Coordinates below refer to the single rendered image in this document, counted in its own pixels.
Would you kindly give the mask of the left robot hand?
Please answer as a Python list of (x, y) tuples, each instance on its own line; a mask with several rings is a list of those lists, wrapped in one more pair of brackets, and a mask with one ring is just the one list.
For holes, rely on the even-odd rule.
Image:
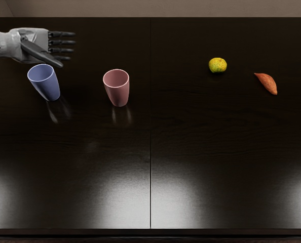
[(44, 28), (20, 27), (8, 32), (0, 32), (0, 58), (11, 58), (20, 63), (45, 63), (62, 68), (67, 56), (54, 56), (54, 53), (72, 53), (71, 48), (62, 45), (74, 45), (73, 32), (50, 31)]

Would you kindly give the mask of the blue cup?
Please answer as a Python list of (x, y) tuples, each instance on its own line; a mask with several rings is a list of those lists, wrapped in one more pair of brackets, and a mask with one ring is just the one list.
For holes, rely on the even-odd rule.
[(48, 64), (32, 67), (27, 78), (46, 101), (56, 101), (60, 97), (60, 87), (54, 68)]

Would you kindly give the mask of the pink cup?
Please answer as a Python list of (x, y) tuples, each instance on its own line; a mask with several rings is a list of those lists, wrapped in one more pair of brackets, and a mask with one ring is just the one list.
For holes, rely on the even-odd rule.
[(130, 77), (122, 69), (113, 69), (103, 76), (103, 84), (111, 103), (123, 107), (128, 103), (130, 92)]

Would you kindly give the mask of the yellow-green citrus fruit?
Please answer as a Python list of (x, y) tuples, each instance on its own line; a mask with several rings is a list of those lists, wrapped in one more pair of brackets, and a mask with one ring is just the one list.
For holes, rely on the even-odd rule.
[(212, 58), (208, 66), (212, 73), (222, 73), (227, 69), (227, 62), (223, 58)]

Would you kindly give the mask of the orange sweet potato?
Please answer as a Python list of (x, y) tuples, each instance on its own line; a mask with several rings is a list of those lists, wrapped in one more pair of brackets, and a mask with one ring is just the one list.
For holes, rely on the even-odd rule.
[(277, 95), (277, 85), (274, 79), (265, 73), (254, 73), (254, 75), (259, 79), (261, 84), (265, 87), (267, 91), (269, 91), (272, 95)]

